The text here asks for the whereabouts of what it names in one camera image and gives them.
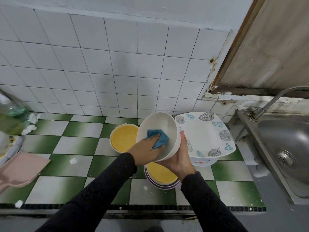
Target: person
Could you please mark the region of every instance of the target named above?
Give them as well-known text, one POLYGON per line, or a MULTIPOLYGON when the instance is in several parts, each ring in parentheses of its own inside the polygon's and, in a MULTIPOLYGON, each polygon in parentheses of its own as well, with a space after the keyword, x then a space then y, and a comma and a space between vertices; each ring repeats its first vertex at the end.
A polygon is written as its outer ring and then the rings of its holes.
MULTIPOLYGON (((190 162, 184 131, 179 150, 157 162, 180 179, 181 191, 192 206, 203 231, 247 231, 204 181, 190 162)), ((150 137, 120 154, 96 179, 46 221, 41 231, 95 231, 119 189, 137 171, 137 165, 154 161, 164 146, 152 150, 159 139, 150 137)))

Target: green and white checkered countertop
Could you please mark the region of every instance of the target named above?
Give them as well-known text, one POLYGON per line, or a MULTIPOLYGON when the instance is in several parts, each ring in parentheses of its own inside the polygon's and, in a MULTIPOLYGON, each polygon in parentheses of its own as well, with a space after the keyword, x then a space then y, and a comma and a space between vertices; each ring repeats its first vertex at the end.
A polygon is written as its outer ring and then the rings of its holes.
MULTIPOLYGON (((25 205, 69 201, 116 159, 118 153, 111 148, 109 136, 124 123, 137 125, 138 119, 43 113, 37 130, 25 136, 22 149, 51 161, 29 185, 9 187, 2 192, 0 208, 18 200, 25 205), (75 164, 70 164, 72 158, 76 158, 75 164)), ((266 210, 238 148, 209 167, 195 168, 231 210, 266 210)), ((172 190, 152 186, 143 166, 126 181, 112 204, 189 205, 180 186, 172 190)))

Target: blue cloth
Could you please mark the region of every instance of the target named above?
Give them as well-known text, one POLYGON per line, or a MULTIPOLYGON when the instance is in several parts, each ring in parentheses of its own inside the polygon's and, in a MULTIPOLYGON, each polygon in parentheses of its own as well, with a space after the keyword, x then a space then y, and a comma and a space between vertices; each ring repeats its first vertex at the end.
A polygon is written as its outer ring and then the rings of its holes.
POLYGON ((169 137, 161 130, 161 129, 148 129, 146 139, 150 138, 151 136, 157 136, 160 134, 159 140, 155 143, 152 149, 156 149, 162 145, 167 145, 168 141, 170 140, 169 137))

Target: faucet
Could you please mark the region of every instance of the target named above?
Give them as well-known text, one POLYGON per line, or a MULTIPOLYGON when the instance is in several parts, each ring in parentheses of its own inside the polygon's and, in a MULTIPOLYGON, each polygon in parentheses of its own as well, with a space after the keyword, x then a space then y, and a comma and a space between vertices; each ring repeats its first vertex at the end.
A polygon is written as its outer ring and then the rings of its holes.
POLYGON ((288 88, 288 89, 284 89, 282 90, 280 93, 278 93, 275 97, 273 97, 272 100, 270 100, 263 108, 259 108, 259 109, 256 109, 254 110, 250 115, 250 120, 252 122, 256 122, 257 119, 263 115, 269 108, 271 105, 273 105, 280 97, 282 97, 284 94, 288 93, 289 91, 292 91, 292 90, 297 90, 297 89, 300 89, 300 90, 309 90, 309 86, 295 86, 295 87, 291 87, 291 88, 288 88))

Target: person's left hand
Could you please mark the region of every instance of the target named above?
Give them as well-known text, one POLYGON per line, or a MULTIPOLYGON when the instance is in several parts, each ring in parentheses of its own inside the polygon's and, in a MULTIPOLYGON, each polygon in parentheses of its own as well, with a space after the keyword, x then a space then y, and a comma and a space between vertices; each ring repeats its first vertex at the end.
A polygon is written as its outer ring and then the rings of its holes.
POLYGON ((134 144, 127 152, 130 153, 133 158, 135 165, 145 165, 154 161, 158 155, 164 150, 165 145, 152 150, 153 146, 159 140, 160 134, 156 137, 144 138, 140 142, 134 144))

